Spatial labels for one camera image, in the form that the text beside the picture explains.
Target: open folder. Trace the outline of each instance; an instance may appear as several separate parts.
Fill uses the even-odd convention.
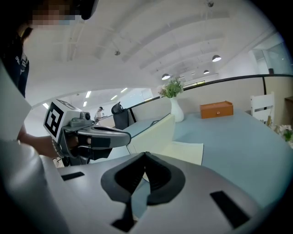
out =
[[[172,141],[174,130],[175,117],[169,114],[132,138],[127,148],[131,154],[149,151],[201,165],[203,144]]]

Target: potted plant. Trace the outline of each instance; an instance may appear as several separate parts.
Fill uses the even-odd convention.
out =
[[[182,92],[183,86],[178,77],[170,80],[168,84],[158,87],[158,93],[160,96],[167,97],[171,101],[171,114],[175,115],[175,122],[181,122],[184,119],[184,113],[177,101],[177,95]]]

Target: person in white shirt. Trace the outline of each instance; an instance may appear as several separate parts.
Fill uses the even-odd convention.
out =
[[[102,119],[101,111],[103,111],[103,108],[100,106],[95,114],[95,117],[94,117],[95,124],[97,124],[99,122],[99,120]]]

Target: bracelet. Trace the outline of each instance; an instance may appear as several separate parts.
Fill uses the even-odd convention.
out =
[[[52,145],[53,145],[54,150],[55,150],[55,152],[57,153],[57,155],[58,155],[60,158],[63,158],[63,156],[60,154],[60,153],[61,153],[61,150],[59,149],[58,145],[56,144],[56,142],[54,141],[53,138],[52,138]]]

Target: cubicle divider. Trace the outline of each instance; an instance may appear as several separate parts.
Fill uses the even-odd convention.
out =
[[[250,97],[274,91],[274,83],[277,79],[278,82],[284,82],[282,86],[285,86],[291,83],[293,76],[264,74],[215,80],[184,89],[184,92],[178,95],[178,103],[184,113],[199,112],[200,105],[220,101],[232,102],[234,108],[247,112],[250,111]],[[270,89],[269,92],[266,90],[266,82]],[[277,93],[275,91],[276,96],[282,92],[280,89],[277,90]],[[166,97],[157,97],[128,109],[131,125],[133,122],[165,116],[171,111],[171,102]]]

